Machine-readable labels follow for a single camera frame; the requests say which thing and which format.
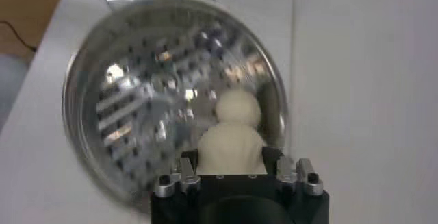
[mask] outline wooden floor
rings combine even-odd
[[[11,23],[21,38],[38,46],[59,0],[0,0],[0,21]],[[16,55],[31,62],[34,53],[24,47],[11,29],[0,24],[0,54]]]

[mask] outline screw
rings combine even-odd
[[[317,173],[309,173],[307,181],[311,184],[317,184],[320,181],[320,176]]]
[[[159,185],[165,186],[170,184],[170,176],[169,175],[162,175],[159,176]]]

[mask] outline silver metal bracket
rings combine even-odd
[[[189,158],[181,158],[179,160],[181,165],[181,191],[187,194],[189,188],[201,189],[201,178],[194,174]]]
[[[304,184],[304,192],[307,195],[319,196],[324,192],[324,184],[320,176],[313,169],[309,158],[301,158],[296,163],[298,179]]]
[[[161,175],[155,184],[153,193],[159,198],[167,198],[175,193],[175,181],[170,175]]]
[[[276,169],[276,178],[280,181],[281,188],[287,186],[295,192],[297,175],[292,170],[292,163],[285,156],[281,156],[276,161]]]

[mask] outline white table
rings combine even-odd
[[[292,0],[218,0],[279,65],[289,90]],[[62,83],[70,57],[109,14],[105,0],[61,0],[0,136],[0,223],[140,223],[89,179],[64,135]]]
[[[438,223],[438,0],[294,3],[295,152],[331,223]]]

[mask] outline black cable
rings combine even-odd
[[[18,32],[15,30],[14,26],[11,25],[11,23],[7,22],[6,20],[0,20],[0,24],[4,24],[7,25],[9,28],[11,28],[12,32],[14,32],[14,35],[16,36],[16,38],[21,42],[21,44],[23,44],[25,47],[27,47],[29,50],[36,52],[36,47],[27,44],[18,34]]]

